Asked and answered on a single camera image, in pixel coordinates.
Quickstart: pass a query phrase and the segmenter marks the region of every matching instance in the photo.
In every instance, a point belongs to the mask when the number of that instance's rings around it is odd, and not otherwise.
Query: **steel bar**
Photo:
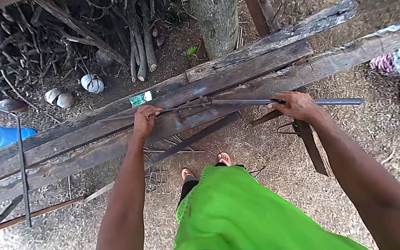
[[[32,222],[30,218],[30,203],[29,203],[29,193],[28,193],[28,184],[27,184],[27,174],[26,174],[26,162],[24,159],[23,152],[23,142],[21,136],[21,120],[19,116],[16,117],[16,121],[18,123],[18,150],[19,150],[19,164],[20,164],[20,172],[21,172],[21,180],[23,182],[23,198],[25,205],[25,213],[26,213],[26,221],[27,226],[32,227]]]
[[[283,100],[264,99],[264,100],[212,100],[212,105],[266,105],[278,102],[284,104]],[[334,98],[334,99],[314,99],[318,105],[360,105],[364,103],[362,98]]]
[[[164,110],[160,111],[160,114],[163,114],[163,113],[169,112],[169,111],[173,111],[173,110],[189,109],[189,108],[193,108],[193,107],[205,106],[205,105],[210,105],[210,104],[211,104],[211,102],[207,102],[207,103],[196,104],[196,105],[181,106],[181,107],[176,107],[176,108],[172,108],[172,109],[164,109]],[[108,119],[99,120],[99,122],[116,121],[116,120],[122,120],[122,119],[132,118],[132,117],[134,117],[134,115],[119,116],[119,117],[114,117],[114,118],[108,118]]]

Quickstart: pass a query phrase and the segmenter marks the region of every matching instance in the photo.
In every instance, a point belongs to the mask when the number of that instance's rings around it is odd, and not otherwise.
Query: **green shirt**
[[[365,250],[325,231],[239,166],[207,166],[176,211],[175,249]]]

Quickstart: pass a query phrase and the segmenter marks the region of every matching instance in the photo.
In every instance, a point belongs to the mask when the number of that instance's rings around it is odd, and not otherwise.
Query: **foot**
[[[227,154],[227,153],[224,153],[224,152],[221,152],[219,155],[218,155],[218,162],[223,162],[223,163],[225,163],[226,164],[226,166],[231,166],[231,158],[229,157],[229,155]]]
[[[189,171],[189,169],[183,169],[183,170],[181,171],[181,178],[183,178],[183,180],[184,180],[184,179],[186,178],[186,176],[188,176],[188,175],[194,176],[194,175],[192,174],[192,172]]]

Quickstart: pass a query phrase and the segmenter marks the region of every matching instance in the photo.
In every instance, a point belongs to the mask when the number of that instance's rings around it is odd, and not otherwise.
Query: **hand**
[[[317,116],[325,114],[325,111],[314,102],[309,94],[285,91],[274,94],[271,99],[284,100],[286,104],[273,102],[268,104],[268,108],[276,109],[284,115],[308,123],[311,123]]]
[[[154,119],[160,114],[161,110],[163,109],[151,105],[139,106],[134,116],[134,132],[132,135],[141,139],[146,139],[152,132]]]

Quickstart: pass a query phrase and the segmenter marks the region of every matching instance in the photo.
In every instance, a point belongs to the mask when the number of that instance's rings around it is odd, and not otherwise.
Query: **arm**
[[[140,106],[128,151],[109,195],[98,233],[97,249],[143,249],[144,168],[143,146],[161,108]]]
[[[400,184],[393,176],[347,136],[331,116],[308,94],[278,93],[282,99],[268,106],[287,116],[311,124],[325,148],[331,169],[353,202],[381,250],[400,249]]]

